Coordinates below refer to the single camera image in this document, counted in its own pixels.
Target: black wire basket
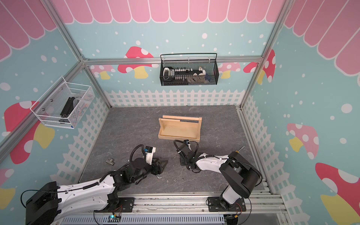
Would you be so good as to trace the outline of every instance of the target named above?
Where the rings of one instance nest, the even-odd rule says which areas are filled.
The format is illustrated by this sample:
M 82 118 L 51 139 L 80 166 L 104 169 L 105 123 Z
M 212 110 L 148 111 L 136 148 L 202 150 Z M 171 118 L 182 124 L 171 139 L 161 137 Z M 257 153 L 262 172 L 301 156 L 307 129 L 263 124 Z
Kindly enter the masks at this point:
M 216 85 L 219 78 L 216 57 L 216 53 L 160 55 L 161 85 Z

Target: wooden tray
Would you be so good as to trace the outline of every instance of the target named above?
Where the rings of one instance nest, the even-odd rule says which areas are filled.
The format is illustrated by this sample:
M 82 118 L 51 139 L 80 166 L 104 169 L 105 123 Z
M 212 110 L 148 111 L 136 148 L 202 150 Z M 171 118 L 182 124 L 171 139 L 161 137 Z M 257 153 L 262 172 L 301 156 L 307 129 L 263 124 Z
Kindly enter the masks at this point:
M 194 120 L 196 122 L 185 122 L 180 120 Z M 165 116 L 159 118 L 159 138 L 167 140 L 190 140 L 200 141 L 200 128 L 202 117 Z

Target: white picket fence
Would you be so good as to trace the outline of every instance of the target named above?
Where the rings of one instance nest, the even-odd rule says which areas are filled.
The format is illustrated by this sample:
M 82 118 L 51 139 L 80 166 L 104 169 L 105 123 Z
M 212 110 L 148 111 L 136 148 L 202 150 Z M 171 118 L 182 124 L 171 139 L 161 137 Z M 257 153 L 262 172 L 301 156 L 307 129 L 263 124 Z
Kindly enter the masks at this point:
M 279 160 L 279 152 L 274 148 L 275 143 L 270 140 L 271 134 L 266 132 L 267 127 L 264 127 L 264 120 L 260 118 L 261 113 L 258 113 L 258 107 L 255 107 L 255 103 L 253 96 L 250 95 L 245 102 L 244 111 L 252 135 L 255 138 L 264 170 L 268 177 L 271 178 L 269 185 L 272 186 L 273 190 L 276 190 L 277 194 L 282 195 L 291 221 L 298 225 L 304 223 L 308 225 L 310 216 L 301 209 L 302 200 L 296 198 L 294 193 L 296 186 L 290 184 L 288 180 L 289 173 L 286 173 L 283 169 L 284 162 Z
M 148 92 L 140 91 L 140 93 L 133 91 L 132 93 L 126 91 L 125 93 L 119 91 L 111 91 L 105 94 L 115 107 L 131 107 L 131 106 L 170 106 L 170 105 L 239 105 L 244 97 L 245 90 L 238 92 L 216 92 L 216 90 L 209 92 L 201 90 L 195 92 L 169 92 L 162 91 Z
M 95 98 L 95 100 L 96 102 L 93 102 L 94 108 L 89 108 L 90 115 L 85 115 L 87 120 L 81 121 L 83 127 L 81 129 L 78 128 L 79 134 L 73 136 L 74 143 L 69 144 L 69 153 L 63 154 L 64 162 L 57 164 L 59 171 L 57 174 L 50 175 L 52 181 L 66 185 L 73 184 L 80 178 L 81 171 L 109 112 L 105 103 L 100 98 Z

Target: mushroom illustration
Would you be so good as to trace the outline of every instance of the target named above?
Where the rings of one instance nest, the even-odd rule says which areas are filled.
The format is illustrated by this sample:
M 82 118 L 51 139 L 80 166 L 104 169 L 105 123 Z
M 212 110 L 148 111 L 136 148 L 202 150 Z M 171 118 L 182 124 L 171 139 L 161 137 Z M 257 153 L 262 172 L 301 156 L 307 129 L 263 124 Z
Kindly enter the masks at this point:
M 133 46 L 127 51 L 124 58 L 153 58 L 153 56 L 145 49 Z M 145 71 L 145 66 L 154 68 L 159 67 L 158 64 L 119 65 L 117 67 L 117 70 L 119 70 L 120 73 L 128 73 L 134 70 L 136 79 L 145 79 L 149 76 L 148 73 Z
M 230 71 L 239 72 L 241 70 L 240 63 L 222 63 L 218 68 L 219 73 L 222 73 L 221 79 L 230 78 Z
M 3 136 L 8 135 L 25 116 L 30 113 L 30 107 L 35 101 L 26 101 L 16 103 L 4 112 L 6 132 Z M 55 130 L 44 126 L 40 121 L 26 133 L 20 142 L 10 152 L 11 160 L 14 164 L 25 162 L 30 156 L 33 141 L 37 141 L 42 148 L 47 148 L 55 136 Z
M 94 73 L 95 77 L 100 77 L 102 80 L 108 80 L 110 79 L 110 76 L 108 75 L 107 71 L 115 72 L 114 67 L 112 65 L 92 65 L 90 66 L 91 71 Z
M 315 128 L 301 124 L 289 123 L 286 135 L 292 134 L 295 137 L 289 143 L 295 152 L 299 152 L 302 146 L 305 147 L 310 159 L 314 159 L 319 150 L 319 138 Z
M 5 183 L 5 181 L 9 177 L 11 177 L 13 173 L 14 173 L 13 169 L 6 169 L 6 168 L 1 169 L 0 186 L 2 186 Z M 9 189 L 0 188 L 0 210 L 3 210 L 8 206 L 14 195 L 15 195 L 15 188 L 9 188 Z
M 248 65 L 245 66 L 244 72 L 250 73 L 254 72 L 256 69 L 257 63 L 251 62 Z M 267 61 L 265 62 L 264 67 L 262 68 L 259 77 L 257 78 L 257 83 L 262 85 L 262 79 L 264 78 L 264 75 L 266 74 L 267 80 L 271 82 L 273 80 L 275 73 L 275 52 L 274 50 L 271 50 L 269 57 L 267 58 Z
M 335 196 L 321 195 L 321 200 L 331 218 L 339 225 L 350 225 L 360 221 L 359 177 L 324 163 L 317 163 L 315 171 Z

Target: mesh basket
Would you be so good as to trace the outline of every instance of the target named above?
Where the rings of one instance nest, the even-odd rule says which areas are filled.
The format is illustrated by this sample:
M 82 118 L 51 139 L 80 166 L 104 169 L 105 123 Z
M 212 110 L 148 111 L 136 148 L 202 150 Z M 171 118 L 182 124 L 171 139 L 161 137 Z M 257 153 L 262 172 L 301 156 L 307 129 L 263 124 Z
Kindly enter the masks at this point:
M 93 88 L 89 85 L 68 83 L 64 80 L 44 101 L 38 104 L 53 86 L 32 105 L 30 110 L 45 126 L 74 129 L 95 97 Z M 62 111 L 71 97 L 75 98 L 77 104 L 74 105 L 72 102 L 73 110 L 64 115 Z
M 160 57 L 162 86 L 217 84 L 216 53 L 164 54 Z

